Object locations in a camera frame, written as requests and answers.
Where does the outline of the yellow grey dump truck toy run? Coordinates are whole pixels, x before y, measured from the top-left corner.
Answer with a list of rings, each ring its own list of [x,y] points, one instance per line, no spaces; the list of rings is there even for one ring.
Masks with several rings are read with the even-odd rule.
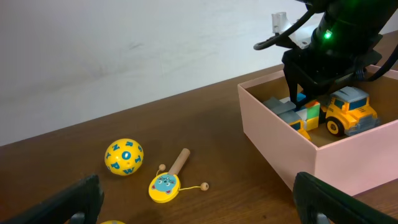
[[[276,114],[280,119],[287,123],[291,128],[295,129],[299,134],[311,141],[310,135],[304,128],[304,120],[297,114],[294,109],[296,105],[291,101],[281,102],[275,97],[271,97],[262,104]]]

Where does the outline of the yellow ball with blue letters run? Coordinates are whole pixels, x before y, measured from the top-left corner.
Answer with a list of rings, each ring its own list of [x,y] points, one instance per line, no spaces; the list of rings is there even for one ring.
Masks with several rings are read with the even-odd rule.
[[[144,160],[142,146],[133,139],[118,139],[112,142],[104,155],[108,170],[116,175],[127,176],[136,172]]]

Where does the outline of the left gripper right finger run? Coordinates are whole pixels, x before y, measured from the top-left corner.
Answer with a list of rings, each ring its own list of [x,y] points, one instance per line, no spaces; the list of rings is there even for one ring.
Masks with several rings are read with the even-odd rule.
[[[307,172],[299,172],[293,187],[302,223],[391,223],[395,218],[356,200]]]

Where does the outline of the yellow wooden rattle drum toy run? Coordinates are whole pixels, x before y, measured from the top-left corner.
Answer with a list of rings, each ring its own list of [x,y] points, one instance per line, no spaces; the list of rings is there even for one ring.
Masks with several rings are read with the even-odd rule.
[[[152,179],[148,189],[149,197],[154,202],[167,203],[184,190],[200,189],[207,191],[210,188],[207,182],[192,187],[181,188],[178,173],[186,163],[189,155],[190,150],[183,148],[168,172],[165,172],[166,166],[164,164],[159,166],[156,176]]]

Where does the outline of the two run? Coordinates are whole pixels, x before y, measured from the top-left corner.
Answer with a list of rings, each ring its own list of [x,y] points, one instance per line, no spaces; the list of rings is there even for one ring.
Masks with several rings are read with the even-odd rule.
[[[290,98],[285,97],[280,101],[284,103],[286,101],[290,101]],[[296,107],[294,111],[304,120],[304,128],[306,131],[310,131],[318,127],[320,115],[320,104],[318,101],[313,100],[301,108]]]

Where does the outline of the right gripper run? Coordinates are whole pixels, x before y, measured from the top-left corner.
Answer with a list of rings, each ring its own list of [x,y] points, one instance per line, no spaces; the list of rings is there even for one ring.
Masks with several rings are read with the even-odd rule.
[[[352,75],[382,58],[374,47],[397,10],[397,0],[306,1],[309,13],[323,13],[311,43],[284,53],[290,100],[301,107],[324,95],[337,79]]]

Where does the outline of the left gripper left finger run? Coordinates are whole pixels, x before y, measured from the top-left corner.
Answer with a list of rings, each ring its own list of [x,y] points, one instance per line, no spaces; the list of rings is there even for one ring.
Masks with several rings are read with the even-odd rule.
[[[96,223],[104,201],[97,175],[85,177],[5,223]]]

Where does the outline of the yellow grey tanker truck toy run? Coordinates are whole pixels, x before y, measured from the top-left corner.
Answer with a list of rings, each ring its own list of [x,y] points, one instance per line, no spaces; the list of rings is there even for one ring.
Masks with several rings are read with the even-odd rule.
[[[369,104],[369,94],[359,88],[346,86],[330,95],[319,97],[318,101],[320,122],[334,136],[353,136],[381,123]]]

